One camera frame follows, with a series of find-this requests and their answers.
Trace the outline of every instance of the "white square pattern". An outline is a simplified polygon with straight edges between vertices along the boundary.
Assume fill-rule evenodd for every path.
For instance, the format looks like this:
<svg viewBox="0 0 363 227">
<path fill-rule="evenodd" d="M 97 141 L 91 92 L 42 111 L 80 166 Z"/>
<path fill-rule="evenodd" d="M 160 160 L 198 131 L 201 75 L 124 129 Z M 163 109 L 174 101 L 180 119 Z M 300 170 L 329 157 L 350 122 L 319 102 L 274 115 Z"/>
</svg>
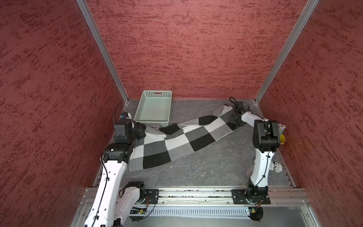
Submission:
<svg viewBox="0 0 363 227">
<path fill-rule="evenodd" d="M 201 125 L 187 125 L 187 126 L 183 127 L 183 132 L 187 133 L 187 132 L 193 131 L 197 128 L 200 128 L 200 127 L 201 127 Z"/>
<path fill-rule="evenodd" d="M 205 125 L 204 127 L 208 132 L 213 132 L 214 130 L 225 124 L 226 123 L 219 117 L 215 119 L 212 123 L 210 123 L 209 125 Z"/>
<path fill-rule="evenodd" d="M 146 136 L 144 137 L 144 144 L 153 143 L 156 141 L 163 141 L 165 140 L 166 135 L 155 135 L 151 133 L 145 133 Z"/>
<path fill-rule="evenodd" d="M 189 143 L 189 140 L 185 134 L 175 137 L 173 139 L 165 140 L 165 146 L 166 146 L 167 150 L 174 149 L 174 148 L 184 145 L 186 143 Z"/>
<path fill-rule="evenodd" d="M 134 151 L 131 153 L 130 159 L 141 157 L 144 157 L 144 145 L 135 147 Z"/>
</svg>

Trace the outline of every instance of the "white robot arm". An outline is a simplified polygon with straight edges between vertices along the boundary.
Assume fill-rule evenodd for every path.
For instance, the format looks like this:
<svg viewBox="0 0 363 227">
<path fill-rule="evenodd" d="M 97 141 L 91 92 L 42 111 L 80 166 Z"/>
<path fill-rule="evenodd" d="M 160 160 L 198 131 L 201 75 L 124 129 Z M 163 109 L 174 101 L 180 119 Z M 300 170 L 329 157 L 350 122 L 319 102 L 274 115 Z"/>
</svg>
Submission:
<svg viewBox="0 0 363 227">
<path fill-rule="evenodd" d="M 121 178 L 132 149 L 137 139 L 145 137 L 145 132 L 140 123 L 131 120 L 129 113 L 122 113 L 121 119 L 114 127 L 115 143 L 107 146 L 101 158 L 103 165 L 101 182 L 84 227 L 123 226 L 135 203 L 145 198 L 144 184 L 130 182 L 121 200 L 116 204 Z"/>
<path fill-rule="evenodd" d="M 262 120 L 266 123 L 269 122 L 266 118 L 261 118 L 251 112 L 246 112 L 242 115 L 242 121 L 246 122 L 250 126 L 254 127 L 254 122 L 256 120 Z M 256 162 L 253 168 L 253 173 L 251 175 L 251 182 L 254 186 L 266 187 L 268 185 L 268 167 L 271 164 L 272 157 L 275 152 L 268 152 L 267 154 L 262 153 L 258 148 L 256 150 Z"/>
</svg>

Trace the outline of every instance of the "plastic basket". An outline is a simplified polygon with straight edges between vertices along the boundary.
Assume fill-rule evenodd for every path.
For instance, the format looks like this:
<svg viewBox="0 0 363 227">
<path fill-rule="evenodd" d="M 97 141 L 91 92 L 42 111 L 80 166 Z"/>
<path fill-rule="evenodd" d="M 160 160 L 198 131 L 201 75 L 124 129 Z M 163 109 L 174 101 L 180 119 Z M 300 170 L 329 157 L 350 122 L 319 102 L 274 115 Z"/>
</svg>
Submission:
<svg viewBox="0 0 363 227">
<path fill-rule="evenodd" d="M 168 126 L 172 93 L 172 91 L 144 90 L 134 120 L 159 124 L 160 127 Z"/>
</svg>

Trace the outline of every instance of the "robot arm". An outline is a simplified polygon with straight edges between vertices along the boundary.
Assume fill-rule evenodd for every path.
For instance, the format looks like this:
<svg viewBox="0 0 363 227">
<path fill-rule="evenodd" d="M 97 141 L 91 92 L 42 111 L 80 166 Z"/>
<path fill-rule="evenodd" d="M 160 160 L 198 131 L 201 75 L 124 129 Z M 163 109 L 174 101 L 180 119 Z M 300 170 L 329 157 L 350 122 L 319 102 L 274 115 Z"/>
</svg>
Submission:
<svg viewBox="0 0 363 227">
<path fill-rule="evenodd" d="M 268 168 L 276 149 L 280 146 L 278 124 L 276 121 L 261 118 L 251 111 L 242 114 L 241 120 L 253 127 L 252 142 L 256 149 L 253 173 L 244 196 L 249 203 L 270 204 Z"/>
<path fill-rule="evenodd" d="M 145 198 L 144 184 L 130 182 L 121 200 L 116 204 L 121 178 L 135 142 L 145 137 L 145 132 L 143 126 L 132 121 L 128 113 L 122 113 L 121 119 L 115 122 L 114 127 L 115 143 L 107 146 L 103 153 L 101 182 L 84 227 L 122 226 L 135 203 Z"/>
</svg>

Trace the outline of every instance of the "mounting plate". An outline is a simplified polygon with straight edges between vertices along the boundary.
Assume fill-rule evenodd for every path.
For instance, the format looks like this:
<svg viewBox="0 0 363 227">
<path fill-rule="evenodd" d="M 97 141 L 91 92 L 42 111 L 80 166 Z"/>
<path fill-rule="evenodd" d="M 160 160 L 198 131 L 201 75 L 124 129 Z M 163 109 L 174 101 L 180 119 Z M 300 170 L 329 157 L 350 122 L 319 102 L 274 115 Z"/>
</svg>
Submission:
<svg viewBox="0 0 363 227">
<path fill-rule="evenodd" d="M 268 195 L 254 196 L 253 202 L 249 202 L 245 196 L 245 189 L 232 189 L 232 199 L 234 204 L 253 204 L 253 202 L 258 206 L 260 204 L 271 204 Z"/>
<path fill-rule="evenodd" d="M 159 200 L 159 189 L 145 189 L 146 196 L 149 196 L 149 204 L 157 204 Z"/>
</svg>

